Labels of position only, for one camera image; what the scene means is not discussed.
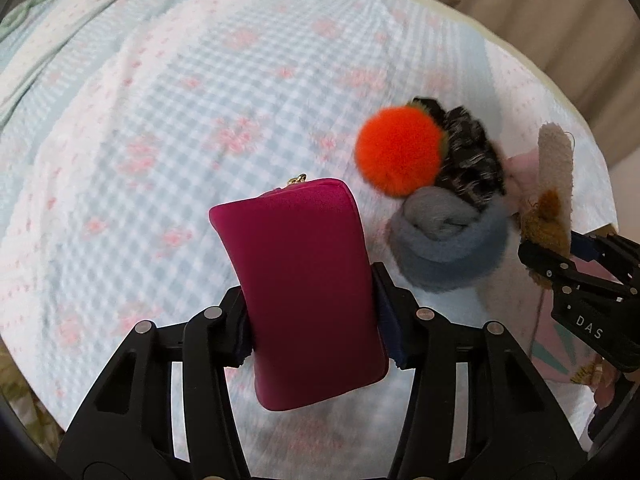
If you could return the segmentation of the green crumpled cloth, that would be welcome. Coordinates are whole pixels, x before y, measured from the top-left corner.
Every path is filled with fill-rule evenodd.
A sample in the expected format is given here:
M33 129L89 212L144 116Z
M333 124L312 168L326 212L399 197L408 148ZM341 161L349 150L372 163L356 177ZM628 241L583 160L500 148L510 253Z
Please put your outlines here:
M40 6L45 1L47 0L25 0L6 14L1 20L0 41L5 40L14 29L24 23L33 8Z

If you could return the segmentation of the green mattress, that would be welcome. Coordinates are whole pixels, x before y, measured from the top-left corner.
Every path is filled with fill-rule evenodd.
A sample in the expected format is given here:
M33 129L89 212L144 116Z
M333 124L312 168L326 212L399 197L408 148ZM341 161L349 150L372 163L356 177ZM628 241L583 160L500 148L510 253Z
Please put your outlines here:
M626 157L624 109L626 84L615 79L625 66L618 47L625 31L606 12L564 8L559 4L509 4L465 14L457 1L440 7L454 21L468 25L492 44L510 53L556 98L589 126L608 166Z

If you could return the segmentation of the black printed scrunchie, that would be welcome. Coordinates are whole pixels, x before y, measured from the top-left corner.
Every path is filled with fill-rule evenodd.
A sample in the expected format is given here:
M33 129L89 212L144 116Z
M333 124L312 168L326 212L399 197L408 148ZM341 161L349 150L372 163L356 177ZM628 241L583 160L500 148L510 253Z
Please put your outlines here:
M484 211L506 195L504 170L483 124L464 106L445 110L435 99L416 96L409 105L430 116L444 132L444 157L435 185Z

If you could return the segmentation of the blue pink checked bedsheet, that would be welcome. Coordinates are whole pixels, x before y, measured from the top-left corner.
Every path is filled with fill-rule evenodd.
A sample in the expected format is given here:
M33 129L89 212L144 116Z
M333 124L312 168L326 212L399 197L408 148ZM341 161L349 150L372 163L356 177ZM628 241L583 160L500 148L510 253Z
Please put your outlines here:
M427 292L404 278L388 244L410 195L378 192L355 164L364 123L416 96L464 106L502 166L538 150L553 122L573 141L570 237L615 221L588 125L441 6L47 0L1 41L1 333L64 437L137 323L188 322L241 288L210 208L324 178L356 200L371 276L383 263L451 323L501 323L533 363L542 287L518 258L509 211L495 271ZM379 382L269 411L256 396L254 350L250 326L250 355L224 371L247 479L391 479L413 370L386 351Z

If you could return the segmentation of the magenta velvet pouch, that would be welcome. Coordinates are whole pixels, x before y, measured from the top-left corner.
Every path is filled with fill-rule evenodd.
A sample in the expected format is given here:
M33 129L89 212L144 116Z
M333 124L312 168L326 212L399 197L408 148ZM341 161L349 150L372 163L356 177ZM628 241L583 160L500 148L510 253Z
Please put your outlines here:
M366 242L345 182L294 183L213 206L209 222L245 298L264 408L303 408L385 377Z

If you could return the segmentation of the pink cardboard box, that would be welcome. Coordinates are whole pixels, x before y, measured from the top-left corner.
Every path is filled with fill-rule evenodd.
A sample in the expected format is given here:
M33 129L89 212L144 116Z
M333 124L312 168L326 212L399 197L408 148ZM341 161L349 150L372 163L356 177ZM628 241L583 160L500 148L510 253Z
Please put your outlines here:
M537 327L530 356L544 379L561 384L586 386L599 408L614 399L615 382L620 374L589 346L575 337L551 316L553 292L549 282L533 274L542 287Z

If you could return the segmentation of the beige brown plush sock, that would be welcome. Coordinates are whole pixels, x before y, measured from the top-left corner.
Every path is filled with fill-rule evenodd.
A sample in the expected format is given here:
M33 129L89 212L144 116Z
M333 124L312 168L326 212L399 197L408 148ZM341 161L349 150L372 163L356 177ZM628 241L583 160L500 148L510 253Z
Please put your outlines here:
M570 256L574 150L570 135L550 122L538 133L538 180L533 207L521 218L522 240Z

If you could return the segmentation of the grey blue sock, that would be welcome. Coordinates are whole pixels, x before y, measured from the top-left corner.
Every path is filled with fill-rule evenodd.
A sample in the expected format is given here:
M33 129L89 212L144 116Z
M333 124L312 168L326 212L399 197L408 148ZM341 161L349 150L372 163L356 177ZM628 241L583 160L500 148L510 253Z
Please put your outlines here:
M509 220L502 198L483 210L453 192L427 186L412 193L388 224L398 269L413 286L449 292L475 284L503 259Z

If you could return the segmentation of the orange fur pompom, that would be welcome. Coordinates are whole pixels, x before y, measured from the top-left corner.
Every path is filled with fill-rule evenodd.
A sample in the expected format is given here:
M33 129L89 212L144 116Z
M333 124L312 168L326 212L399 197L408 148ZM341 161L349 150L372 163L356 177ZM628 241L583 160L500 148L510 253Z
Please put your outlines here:
M372 188L404 198L435 183L445 158L445 138L444 128L422 108L383 108L361 127L355 164Z

